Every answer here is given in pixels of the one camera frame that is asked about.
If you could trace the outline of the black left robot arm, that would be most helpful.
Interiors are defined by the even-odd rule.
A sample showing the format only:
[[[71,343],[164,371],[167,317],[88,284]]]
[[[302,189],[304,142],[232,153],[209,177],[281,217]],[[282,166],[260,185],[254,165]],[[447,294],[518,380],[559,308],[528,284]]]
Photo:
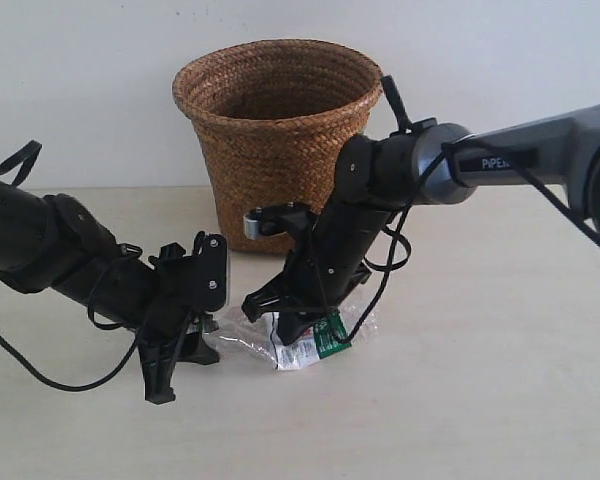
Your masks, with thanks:
[[[0,282],[22,294],[52,289],[82,305],[96,328],[132,332],[127,353],[139,356],[145,399],[164,404],[175,398],[178,363],[220,360],[204,335],[228,299],[227,244],[200,231],[191,248],[173,242],[141,256],[76,198],[0,181]]]

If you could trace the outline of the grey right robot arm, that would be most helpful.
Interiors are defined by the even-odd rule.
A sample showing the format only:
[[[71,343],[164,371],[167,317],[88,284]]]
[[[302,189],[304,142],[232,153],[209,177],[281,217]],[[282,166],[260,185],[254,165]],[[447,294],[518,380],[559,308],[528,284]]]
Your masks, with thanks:
[[[527,184],[546,198],[564,189],[556,208],[600,248],[600,104],[483,134],[425,120],[382,140],[357,134],[342,146],[334,183],[319,213],[285,202],[244,217],[247,237],[286,233],[294,245],[283,269],[248,294],[250,320],[278,315],[284,344],[338,310],[370,274],[399,268],[367,254],[380,234],[393,248],[416,206],[456,205],[484,186]]]

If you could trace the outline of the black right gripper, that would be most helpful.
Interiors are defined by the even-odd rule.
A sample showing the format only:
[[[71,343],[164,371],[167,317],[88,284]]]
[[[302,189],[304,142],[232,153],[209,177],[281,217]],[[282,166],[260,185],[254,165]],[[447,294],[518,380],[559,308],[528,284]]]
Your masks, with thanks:
[[[308,227],[295,238],[287,235],[292,247],[282,270],[242,303],[251,321],[280,313],[278,338],[284,346],[338,309],[369,278],[363,259],[370,248],[370,209],[326,207],[315,213],[310,208]]]

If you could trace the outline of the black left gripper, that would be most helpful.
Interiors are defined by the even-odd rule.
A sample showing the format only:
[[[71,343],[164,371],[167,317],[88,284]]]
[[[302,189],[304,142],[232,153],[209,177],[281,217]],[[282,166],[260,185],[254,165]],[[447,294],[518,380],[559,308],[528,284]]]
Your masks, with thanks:
[[[217,350],[202,333],[219,329],[214,315],[200,312],[199,319],[190,296],[193,257],[184,247],[170,243],[149,258],[157,284],[155,296],[144,314],[138,333],[137,351],[144,381],[144,399],[152,404],[175,400],[171,385],[175,368],[180,363],[216,364]]]

